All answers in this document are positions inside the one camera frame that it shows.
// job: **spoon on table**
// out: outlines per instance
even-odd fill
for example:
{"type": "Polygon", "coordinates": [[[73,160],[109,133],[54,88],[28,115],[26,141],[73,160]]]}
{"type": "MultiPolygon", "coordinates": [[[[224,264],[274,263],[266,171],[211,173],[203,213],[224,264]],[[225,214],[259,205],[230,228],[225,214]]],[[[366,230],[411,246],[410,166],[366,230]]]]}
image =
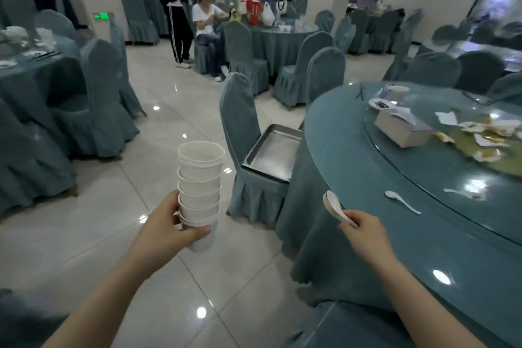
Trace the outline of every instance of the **spoon on table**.
{"type": "Polygon", "coordinates": [[[409,206],[405,200],[403,200],[401,198],[401,196],[393,191],[385,191],[384,192],[384,195],[387,196],[388,198],[391,198],[392,200],[397,200],[399,202],[402,202],[402,204],[404,206],[406,206],[411,212],[413,213],[417,213],[418,215],[420,215],[421,213],[415,209],[413,209],[411,206],[409,206]]]}
{"type": "Polygon", "coordinates": [[[326,210],[335,217],[340,222],[346,222],[353,228],[359,228],[356,222],[350,219],[344,212],[341,210],[341,204],[339,203],[339,199],[337,196],[331,192],[330,190],[324,193],[323,195],[323,204],[326,210]]]}

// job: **jeans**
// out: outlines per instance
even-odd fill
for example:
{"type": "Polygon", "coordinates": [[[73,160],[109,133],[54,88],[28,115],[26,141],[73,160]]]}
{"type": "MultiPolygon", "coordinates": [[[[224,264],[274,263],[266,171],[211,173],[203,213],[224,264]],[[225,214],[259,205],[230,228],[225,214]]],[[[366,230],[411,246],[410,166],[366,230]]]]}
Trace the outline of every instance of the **jeans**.
{"type": "Polygon", "coordinates": [[[210,75],[217,77],[221,74],[221,67],[225,65],[225,44],[215,33],[201,33],[196,38],[200,46],[208,47],[210,60],[210,75]]]}

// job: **paper cup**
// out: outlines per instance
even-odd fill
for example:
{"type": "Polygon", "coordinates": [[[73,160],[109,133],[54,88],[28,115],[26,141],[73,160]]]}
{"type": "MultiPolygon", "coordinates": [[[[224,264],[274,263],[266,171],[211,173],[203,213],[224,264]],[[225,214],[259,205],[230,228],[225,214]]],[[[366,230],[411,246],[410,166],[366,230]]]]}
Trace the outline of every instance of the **paper cup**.
{"type": "Polygon", "coordinates": [[[194,210],[212,208],[219,202],[219,189],[214,193],[209,195],[201,195],[199,197],[185,193],[179,188],[179,184],[178,190],[180,201],[183,202],[187,207],[194,210]]]}
{"type": "Polygon", "coordinates": [[[179,215],[179,220],[181,220],[182,228],[184,230],[187,230],[189,228],[194,227],[204,227],[204,226],[210,226],[212,231],[209,235],[206,237],[203,237],[199,241],[196,241],[188,246],[188,248],[194,252],[194,253],[202,253],[206,250],[210,249],[212,247],[212,244],[214,243],[214,234],[216,233],[216,228],[218,227],[218,214],[216,213],[212,218],[207,219],[203,222],[194,223],[191,221],[188,221],[183,217],[183,214],[179,215]]]}
{"type": "Polygon", "coordinates": [[[408,95],[409,92],[410,89],[408,87],[404,87],[403,85],[391,85],[388,87],[386,99],[388,101],[400,102],[406,97],[406,95],[408,95]]]}
{"type": "Polygon", "coordinates": [[[192,180],[187,180],[181,176],[179,173],[179,168],[178,179],[179,190],[187,193],[188,195],[193,195],[194,197],[201,197],[203,195],[215,193],[221,186],[221,176],[208,182],[193,182],[192,180]]]}
{"type": "Polygon", "coordinates": [[[225,149],[217,143],[194,141],[178,148],[179,174],[192,182],[208,182],[221,176],[225,149]]]}
{"type": "Polygon", "coordinates": [[[213,206],[204,209],[193,209],[186,206],[181,200],[181,193],[178,196],[178,201],[179,206],[181,207],[181,214],[186,220],[192,223],[204,222],[205,220],[215,216],[219,211],[219,201],[213,206]]]}

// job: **tile floor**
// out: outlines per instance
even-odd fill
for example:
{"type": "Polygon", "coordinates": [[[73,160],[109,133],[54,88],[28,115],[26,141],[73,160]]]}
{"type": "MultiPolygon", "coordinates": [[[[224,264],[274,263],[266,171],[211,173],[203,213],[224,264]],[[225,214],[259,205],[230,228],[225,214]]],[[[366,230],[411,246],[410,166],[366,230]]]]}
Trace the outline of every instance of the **tile floor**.
{"type": "MultiPolygon", "coordinates": [[[[55,198],[0,224],[0,286],[49,312],[70,312],[135,237],[139,218],[177,186],[176,150],[191,140],[226,148],[219,117],[222,83],[173,65],[170,44],[127,47],[130,81],[149,117],[122,161],[76,161],[78,198],[55,198]]],[[[346,82],[376,81],[391,55],[347,56],[346,82]]],[[[287,111],[256,98],[261,129],[297,128],[304,107],[287,111]]],[[[234,168],[226,157],[223,168],[234,168]]],[[[291,281],[290,260],[275,233],[225,216],[234,172],[223,173],[222,213],[212,249],[184,250],[134,298],[115,347],[273,347],[306,316],[291,281]]]]}

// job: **white sneaker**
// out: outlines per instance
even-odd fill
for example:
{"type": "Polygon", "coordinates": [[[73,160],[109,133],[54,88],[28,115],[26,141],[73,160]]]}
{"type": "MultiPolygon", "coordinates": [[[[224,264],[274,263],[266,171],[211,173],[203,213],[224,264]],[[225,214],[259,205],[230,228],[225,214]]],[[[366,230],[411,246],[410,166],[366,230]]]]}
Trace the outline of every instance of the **white sneaker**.
{"type": "Polygon", "coordinates": [[[177,68],[182,68],[182,69],[190,69],[191,68],[191,66],[188,63],[185,63],[185,62],[182,62],[182,63],[174,62],[174,65],[177,68]]]}

